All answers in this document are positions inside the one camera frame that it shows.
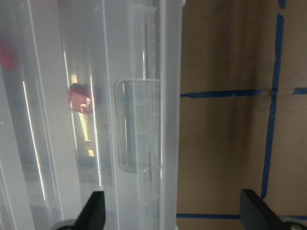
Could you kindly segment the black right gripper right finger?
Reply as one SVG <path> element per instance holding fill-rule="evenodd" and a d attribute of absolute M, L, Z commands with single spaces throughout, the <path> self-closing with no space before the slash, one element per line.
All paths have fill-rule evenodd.
<path fill-rule="evenodd" d="M 281 219 L 250 189 L 240 195 L 240 221 L 246 230 L 290 230 Z"/>

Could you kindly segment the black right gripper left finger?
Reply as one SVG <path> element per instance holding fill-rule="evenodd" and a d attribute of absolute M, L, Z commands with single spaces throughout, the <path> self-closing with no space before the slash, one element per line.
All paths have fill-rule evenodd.
<path fill-rule="evenodd" d="M 73 224 L 74 230 L 103 230 L 106 223 L 104 191 L 94 191 Z"/>

